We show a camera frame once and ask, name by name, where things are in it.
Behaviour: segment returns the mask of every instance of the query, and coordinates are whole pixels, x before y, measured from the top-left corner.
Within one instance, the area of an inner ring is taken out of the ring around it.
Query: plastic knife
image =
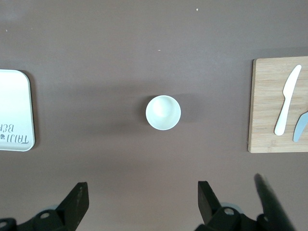
[[[289,107],[291,103],[291,98],[293,95],[294,87],[299,75],[300,70],[302,69],[301,65],[297,65],[293,71],[290,73],[284,88],[283,88],[283,95],[284,95],[284,103],[280,112],[280,115],[278,117],[278,121],[275,127],[275,134],[277,136],[281,136],[284,134],[285,125],[287,123],[287,117],[289,112]]]
[[[300,136],[302,135],[305,129],[307,122],[308,122],[308,112],[303,113],[298,119],[293,135],[294,142],[298,142]]]

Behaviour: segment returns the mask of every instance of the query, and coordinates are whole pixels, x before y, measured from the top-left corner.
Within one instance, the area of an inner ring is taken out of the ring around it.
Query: wooden cutting board
[[[284,102],[282,90],[296,65],[302,65],[292,96],[285,132],[274,129]],[[308,125],[298,142],[293,132],[308,111],[308,56],[256,59],[253,65],[248,150],[251,153],[308,152]]]

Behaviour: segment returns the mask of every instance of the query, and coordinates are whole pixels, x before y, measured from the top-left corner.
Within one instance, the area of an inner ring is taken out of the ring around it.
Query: small round cup
[[[179,103],[170,96],[153,98],[145,111],[149,124],[158,130],[168,130],[176,126],[181,117]]]

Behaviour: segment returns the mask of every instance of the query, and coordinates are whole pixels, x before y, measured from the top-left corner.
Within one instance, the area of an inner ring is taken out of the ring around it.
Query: white tray
[[[0,150],[30,150],[34,145],[30,82],[16,70],[0,70]]]

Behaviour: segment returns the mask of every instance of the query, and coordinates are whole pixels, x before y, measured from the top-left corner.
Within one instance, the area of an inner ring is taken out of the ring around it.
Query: blue knife
[[[293,135],[293,141],[298,142],[300,136],[303,133],[303,130],[305,129],[305,126],[308,122],[308,112],[303,113],[296,124],[294,135]]]

